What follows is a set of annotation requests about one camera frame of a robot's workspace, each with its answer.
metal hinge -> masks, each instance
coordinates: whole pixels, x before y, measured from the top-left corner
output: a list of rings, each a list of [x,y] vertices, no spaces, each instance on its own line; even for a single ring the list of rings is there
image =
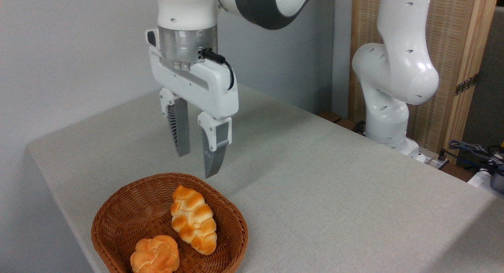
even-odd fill
[[[459,85],[457,85],[457,88],[455,89],[455,95],[457,96],[458,94],[464,92],[468,88],[471,88],[476,84],[476,81],[478,80],[478,75],[479,73],[476,73],[473,77],[467,79],[466,81],[463,81]]]

bread roll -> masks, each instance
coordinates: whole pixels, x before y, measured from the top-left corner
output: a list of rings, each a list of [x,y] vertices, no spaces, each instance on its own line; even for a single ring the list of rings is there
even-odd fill
[[[171,226],[180,238],[201,254],[210,255],[217,246],[217,225],[203,195],[179,185],[173,192]]]
[[[134,273],[173,273],[180,265],[177,242],[169,236],[141,239],[130,262]]]

wicker basket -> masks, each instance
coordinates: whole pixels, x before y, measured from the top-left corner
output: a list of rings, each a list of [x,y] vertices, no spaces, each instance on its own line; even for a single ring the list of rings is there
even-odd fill
[[[202,255],[171,228],[172,194],[178,185],[200,192],[214,212],[217,248]],[[110,272],[132,273],[130,256],[137,241],[169,235],[178,243],[177,273],[230,273],[240,265],[248,242],[247,224],[240,211],[205,182],[186,174],[157,174],[119,189],[104,203],[93,221],[91,239]]]

woven wooden screen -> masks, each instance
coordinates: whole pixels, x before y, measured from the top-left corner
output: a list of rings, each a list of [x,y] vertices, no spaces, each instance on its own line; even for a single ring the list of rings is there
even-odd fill
[[[439,88],[432,99],[409,106],[408,137],[438,152],[451,139],[461,139],[472,90],[457,85],[479,71],[496,0],[431,0],[427,19],[427,48],[439,73]],[[365,43],[382,43],[376,20],[380,0],[353,0],[351,56]],[[351,70],[349,118],[365,120],[365,103]]]

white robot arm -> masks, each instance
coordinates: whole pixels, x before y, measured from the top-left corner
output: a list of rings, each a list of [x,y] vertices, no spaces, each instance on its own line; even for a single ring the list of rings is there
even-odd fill
[[[384,44],[363,45],[352,61],[366,102],[366,137],[420,161],[425,157],[418,144],[406,138],[406,103],[428,101],[439,83],[425,41],[429,2],[380,0]]]
[[[158,0],[158,28],[148,31],[155,79],[163,85],[161,109],[179,156],[189,149],[187,102],[200,110],[206,177],[216,174],[232,142],[238,111],[235,75],[217,54],[219,7],[266,29],[290,24],[308,0]]]

